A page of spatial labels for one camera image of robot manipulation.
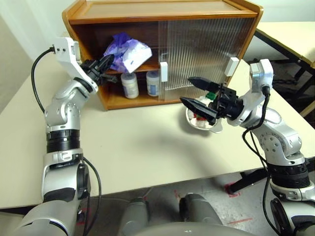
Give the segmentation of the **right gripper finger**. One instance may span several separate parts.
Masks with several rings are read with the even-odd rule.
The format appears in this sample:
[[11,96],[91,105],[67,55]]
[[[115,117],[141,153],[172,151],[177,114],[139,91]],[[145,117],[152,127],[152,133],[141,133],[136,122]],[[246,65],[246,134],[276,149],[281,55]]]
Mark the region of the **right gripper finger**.
[[188,81],[198,89],[205,90],[208,92],[217,92],[218,91],[218,84],[211,82],[211,81],[208,81],[205,78],[190,77],[190,78],[188,78]]
[[217,111],[208,108],[204,103],[194,98],[180,97],[181,102],[193,113],[206,119],[210,125],[214,125],[217,120]]

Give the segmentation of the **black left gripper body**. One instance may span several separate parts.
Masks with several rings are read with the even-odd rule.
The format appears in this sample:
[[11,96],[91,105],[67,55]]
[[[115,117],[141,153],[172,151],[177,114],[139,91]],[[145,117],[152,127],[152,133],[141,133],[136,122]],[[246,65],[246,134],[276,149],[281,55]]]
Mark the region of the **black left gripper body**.
[[98,61],[99,60],[86,60],[80,67],[97,85],[103,85],[104,83],[101,82],[100,77],[104,75],[106,70],[98,69]]

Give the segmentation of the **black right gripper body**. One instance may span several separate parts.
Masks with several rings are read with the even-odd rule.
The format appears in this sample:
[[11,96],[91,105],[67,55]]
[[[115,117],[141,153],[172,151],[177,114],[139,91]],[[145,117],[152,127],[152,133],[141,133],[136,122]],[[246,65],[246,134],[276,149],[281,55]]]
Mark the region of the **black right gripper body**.
[[240,114],[240,99],[235,90],[219,85],[216,98],[208,107],[217,112],[216,118],[234,120]]

